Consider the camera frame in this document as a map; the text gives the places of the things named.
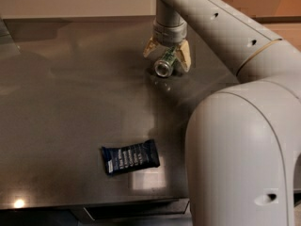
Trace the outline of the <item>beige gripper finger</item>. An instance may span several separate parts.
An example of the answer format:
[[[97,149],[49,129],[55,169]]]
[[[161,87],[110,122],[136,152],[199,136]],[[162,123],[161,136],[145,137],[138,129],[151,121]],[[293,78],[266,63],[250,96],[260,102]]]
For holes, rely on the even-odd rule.
[[[149,54],[157,48],[157,46],[158,46],[158,41],[154,37],[151,37],[147,42],[147,45],[143,51],[143,56],[148,57]]]
[[[180,61],[182,69],[188,73],[191,67],[189,42],[183,40],[176,48],[176,58]]]

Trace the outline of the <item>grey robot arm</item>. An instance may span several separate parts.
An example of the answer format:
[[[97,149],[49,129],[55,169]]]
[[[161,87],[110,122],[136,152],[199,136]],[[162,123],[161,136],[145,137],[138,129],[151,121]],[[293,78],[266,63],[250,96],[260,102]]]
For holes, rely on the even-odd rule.
[[[176,46],[192,27],[239,81],[194,109],[185,136],[193,226],[294,226],[301,153],[300,53],[221,0],[157,0],[145,48]]]

